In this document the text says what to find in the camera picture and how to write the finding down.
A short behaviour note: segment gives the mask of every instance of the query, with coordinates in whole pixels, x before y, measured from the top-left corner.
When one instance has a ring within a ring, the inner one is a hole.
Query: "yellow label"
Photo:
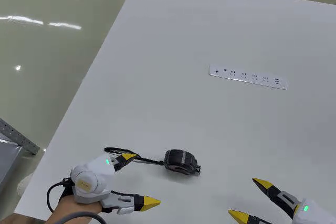
[[[77,183],[76,183],[76,186],[79,187],[80,189],[84,190],[84,191],[91,191],[91,187],[92,185],[83,181],[83,180],[78,180]]]

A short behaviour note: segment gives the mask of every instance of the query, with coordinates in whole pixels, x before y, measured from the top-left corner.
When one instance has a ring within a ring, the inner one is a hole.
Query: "black strap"
[[[112,154],[119,154],[119,155],[123,153],[132,153],[132,154],[136,154],[136,157],[134,158],[136,160],[140,160],[140,161],[147,162],[147,163],[154,164],[154,165],[164,165],[163,161],[156,161],[156,160],[152,160],[149,158],[141,157],[138,153],[135,153],[128,149],[122,149],[122,148],[117,148],[117,147],[105,147],[104,151],[108,153],[112,153]]]

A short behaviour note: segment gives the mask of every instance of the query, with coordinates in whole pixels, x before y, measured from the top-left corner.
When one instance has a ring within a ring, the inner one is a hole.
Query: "white casing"
[[[93,198],[109,193],[106,187],[115,174],[114,165],[108,154],[103,154],[94,160],[78,165],[71,170],[71,180],[75,183],[76,192],[81,197]]]
[[[319,207],[315,201],[303,199],[292,224],[336,224],[336,218]]]

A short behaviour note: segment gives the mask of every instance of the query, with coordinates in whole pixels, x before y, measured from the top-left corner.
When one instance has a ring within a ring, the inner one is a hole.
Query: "wrist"
[[[75,202],[75,197],[73,195],[68,195],[63,197],[57,208],[67,209],[70,212],[88,211],[94,212],[96,214],[101,212],[101,204],[99,202],[94,202],[91,204],[80,204]]]

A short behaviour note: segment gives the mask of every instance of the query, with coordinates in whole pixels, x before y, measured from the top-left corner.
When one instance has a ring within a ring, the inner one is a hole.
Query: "shoe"
[[[17,194],[22,197],[23,193],[25,192],[30,180],[31,180],[31,177],[33,176],[33,174],[29,174],[27,177],[25,177],[23,180],[20,181],[20,183],[17,185]]]

